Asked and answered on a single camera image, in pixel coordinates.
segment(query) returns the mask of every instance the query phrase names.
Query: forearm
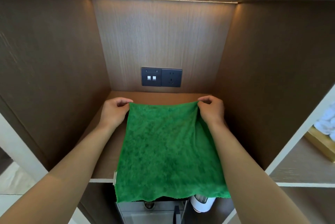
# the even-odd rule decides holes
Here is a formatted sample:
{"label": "forearm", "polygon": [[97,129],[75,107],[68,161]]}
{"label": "forearm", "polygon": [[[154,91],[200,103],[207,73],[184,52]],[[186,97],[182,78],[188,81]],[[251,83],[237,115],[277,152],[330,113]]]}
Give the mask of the forearm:
{"label": "forearm", "polygon": [[223,123],[213,123],[209,129],[242,223],[309,223]]}
{"label": "forearm", "polygon": [[68,223],[113,131],[95,128],[23,195],[0,223]]}

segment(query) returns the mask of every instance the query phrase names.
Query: electrical outlet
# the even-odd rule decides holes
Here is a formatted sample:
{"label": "electrical outlet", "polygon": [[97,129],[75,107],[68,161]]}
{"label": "electrical outlet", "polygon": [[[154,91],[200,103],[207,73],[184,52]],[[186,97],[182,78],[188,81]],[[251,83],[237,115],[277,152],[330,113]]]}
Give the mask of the electrical outlet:
{"label": "electrical outlet", "polygon": [[161,86],[162,69],[161,68],[141,68],[142,86]]}
{"label": "electrical outlet", "polygon": [[161,86],[180,87],[182,83],[182,69],[162,69]]}

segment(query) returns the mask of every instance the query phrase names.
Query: green towel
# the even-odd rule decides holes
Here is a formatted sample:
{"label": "green towel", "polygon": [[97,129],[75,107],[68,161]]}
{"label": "green towel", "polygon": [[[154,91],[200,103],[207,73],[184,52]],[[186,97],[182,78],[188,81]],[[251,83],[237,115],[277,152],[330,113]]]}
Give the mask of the green towel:
{"label": "green towel", "polygon": [[115,192],[117,202],[194,194],[230,197],[197,102],[130,104]]}

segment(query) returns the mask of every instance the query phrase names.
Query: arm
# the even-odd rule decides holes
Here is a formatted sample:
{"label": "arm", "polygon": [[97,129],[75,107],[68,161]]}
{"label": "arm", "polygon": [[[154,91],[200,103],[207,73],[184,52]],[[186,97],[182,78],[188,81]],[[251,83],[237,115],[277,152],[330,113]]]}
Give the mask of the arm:
{"label": "arm", "polygon": [[309,223],[299,208],[263,171],[224,125],[224,104],[214,96],[199,98],[241,223]]}
{"label": "arm", "polygon": [[125,98],[107,100],[97,127],[12,205],[2,215],[0,223],[67,224],[90,181],[104,146],[124,120],[129,102],[132,100]]}

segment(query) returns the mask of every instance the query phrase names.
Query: hand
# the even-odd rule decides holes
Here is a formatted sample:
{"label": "hand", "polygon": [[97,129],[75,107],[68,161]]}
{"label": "hand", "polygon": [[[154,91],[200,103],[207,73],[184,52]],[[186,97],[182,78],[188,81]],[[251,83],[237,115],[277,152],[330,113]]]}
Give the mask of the hand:
{"label": "hand", "polygon": [[200,97],[198,107],[202,119],[208,126],[215,123],[224,124],[224,102],[212,95]]}
{"label": "hand", "polygon": [[130,102],[133,101],[122,97],[105,101],[99,126],[114,130],[125,119],[126,113],[129,111]]}

